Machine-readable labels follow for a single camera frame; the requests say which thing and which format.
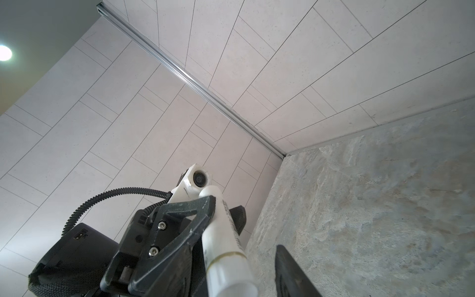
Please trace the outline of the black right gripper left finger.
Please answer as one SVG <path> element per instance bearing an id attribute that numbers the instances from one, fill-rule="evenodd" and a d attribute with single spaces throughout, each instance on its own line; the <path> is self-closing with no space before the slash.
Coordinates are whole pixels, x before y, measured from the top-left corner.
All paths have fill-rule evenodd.
<path id="1" fill-rule="evenodd" d="M 192 269 L 192 250 L 184 246 L 171 257 L 148 289 L 149 297 L 188 297 Z"/>

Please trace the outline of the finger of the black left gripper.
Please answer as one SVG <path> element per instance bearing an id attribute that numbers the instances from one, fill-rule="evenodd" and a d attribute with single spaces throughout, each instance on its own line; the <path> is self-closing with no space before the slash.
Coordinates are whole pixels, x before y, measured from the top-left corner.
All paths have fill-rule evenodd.
<path id="1" fill-rule="evenodd" d="M 240 205 L 240 206 L 230 209 L 230 215 L 235 225 L 237 234 L 241 235 L 247 223 L 247 215 L 246 215 L 245 207 Z"/>
<path id="2" fill-rule="evenodd" d="M 201 239 L 215 213 L 216 198 L 206 196 L 187 202 L 166 204 L 167 263 L 179 248 L 189 246 L 191 250 Z"/>

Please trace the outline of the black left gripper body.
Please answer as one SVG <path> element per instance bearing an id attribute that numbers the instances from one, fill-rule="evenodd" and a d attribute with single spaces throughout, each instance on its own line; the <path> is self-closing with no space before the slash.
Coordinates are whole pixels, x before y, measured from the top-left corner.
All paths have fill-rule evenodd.
<path id="1" fill-rule="evenodd" d="M 100 288 L 115 295 L 152 295 L 167 265 L 167 208 L 138 212 L 113 256 Z"/>

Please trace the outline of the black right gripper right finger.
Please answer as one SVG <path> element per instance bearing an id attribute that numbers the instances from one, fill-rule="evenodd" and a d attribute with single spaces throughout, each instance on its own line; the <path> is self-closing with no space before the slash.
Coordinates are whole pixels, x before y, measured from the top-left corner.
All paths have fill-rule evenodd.
<path id="1" fill-rule="evenodd" d="M 276 250 L 275 283 L 278 297 L 322 297 L 283 245 Z"/>

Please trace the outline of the white glue stick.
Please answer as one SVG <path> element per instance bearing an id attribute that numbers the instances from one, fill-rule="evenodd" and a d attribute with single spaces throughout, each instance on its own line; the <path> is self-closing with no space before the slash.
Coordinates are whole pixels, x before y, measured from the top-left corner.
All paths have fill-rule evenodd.
<path id="1" fill-rule="evenodd" d="M 199 194 L 206 196 L 216 198 L 214 216 L 202 235 L 208 295 L 257 297 L 259 290 L 223 193 L 211 185 Z"/>

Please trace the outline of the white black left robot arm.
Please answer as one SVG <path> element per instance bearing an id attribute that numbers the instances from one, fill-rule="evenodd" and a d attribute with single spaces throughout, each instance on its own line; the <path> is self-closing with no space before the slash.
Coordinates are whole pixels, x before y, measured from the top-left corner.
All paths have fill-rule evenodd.
<path id="1" fill-rule="evenodd" d="M 120 242 L 68 221 L 28 277 L 38 297 L 204 297 L 204 233 L 215 196 L 138 210 Z"/>

